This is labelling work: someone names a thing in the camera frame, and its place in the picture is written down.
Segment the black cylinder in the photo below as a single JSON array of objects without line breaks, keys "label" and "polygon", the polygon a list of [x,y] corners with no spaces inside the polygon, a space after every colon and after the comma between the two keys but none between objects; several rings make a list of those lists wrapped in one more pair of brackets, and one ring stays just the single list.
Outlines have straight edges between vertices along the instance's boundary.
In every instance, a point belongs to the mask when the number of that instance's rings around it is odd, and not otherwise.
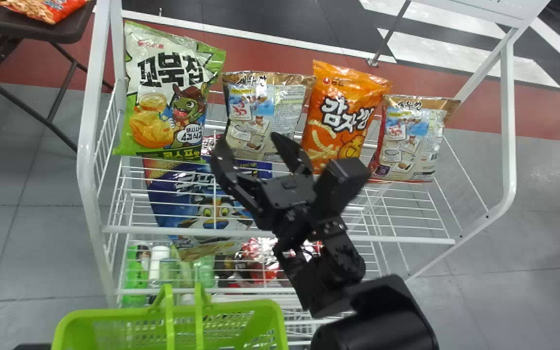
[{"label": "black cylinder", "polygon": [[438,350],[423,321],[410,310],[354,315],[318,328],[312,350]]}]

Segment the cartoon turtle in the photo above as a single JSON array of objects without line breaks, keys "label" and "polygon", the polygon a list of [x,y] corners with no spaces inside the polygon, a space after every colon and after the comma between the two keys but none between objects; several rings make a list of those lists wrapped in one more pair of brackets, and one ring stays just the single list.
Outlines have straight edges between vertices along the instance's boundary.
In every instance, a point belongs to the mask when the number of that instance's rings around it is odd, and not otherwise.
[{"label": "cartoon turtle", "polygon": [[202,91],[199,88],[190,86],[181,90],[177,84],[173,84],[172,88],[174,95],[170,100],[169,107],[172,110],[170,119],[172,119],[171,126],[174,129],[174,141],[166,146],[166,148],[183,146],[176,139],[177,133],[184,129],[185,126],[195,123],[207,111],[207,104],[205,104]]}]

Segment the green bottle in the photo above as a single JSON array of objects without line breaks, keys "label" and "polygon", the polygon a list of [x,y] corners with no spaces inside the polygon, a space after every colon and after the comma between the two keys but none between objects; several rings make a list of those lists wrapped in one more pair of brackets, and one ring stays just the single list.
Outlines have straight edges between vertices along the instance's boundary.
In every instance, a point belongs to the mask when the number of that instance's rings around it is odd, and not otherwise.
[{"label": "green bottle", "polygon": [[[124,288],[148,288],[148,269],[151,262],[151,250],[146,242],[129,246],[126,251],[126,273]],[[123,308],[140,308],[146,304],[146,295],[123,295]]]}]

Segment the orange snack bag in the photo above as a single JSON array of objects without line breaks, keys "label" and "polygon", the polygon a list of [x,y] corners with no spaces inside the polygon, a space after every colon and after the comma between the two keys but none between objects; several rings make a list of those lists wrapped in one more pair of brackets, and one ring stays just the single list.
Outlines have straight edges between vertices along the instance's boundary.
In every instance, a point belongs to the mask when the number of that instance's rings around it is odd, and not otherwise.
[{"label": "orange snack bag", "polygon": [[88,0],[4,0],[0,5],[29,18],[56,24],[84,6]]},{"label": "orange snack bag", "polygon": [[317,60],[313,69],[317,84],[311,94],[302,147],[318,174],[330,159],[360,156],[375,108],[392,83]]}]

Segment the basket handle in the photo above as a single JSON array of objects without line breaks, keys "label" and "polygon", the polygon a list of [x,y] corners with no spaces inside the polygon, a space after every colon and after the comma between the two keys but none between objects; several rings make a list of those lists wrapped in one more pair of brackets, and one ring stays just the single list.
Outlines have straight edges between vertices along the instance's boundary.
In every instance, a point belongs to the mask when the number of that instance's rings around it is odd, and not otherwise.
[{"label": "basket handle", "polygon": [[174,295],[172,293],[171,284],[162,284],[159,294],[157,295],[155,301],[153,301],[153,304],[148,308],[148,312],[158,312],[163,299],[165,299],[165,348],[166,350],[174,350]]},{"label": "basket handle", "polygon": [[210,304],[209,296],[204,290],[202,283],[196,282],[193,287],[193,299],[195,300],[195,330],[196,350],[204,350],[204,309]]}]

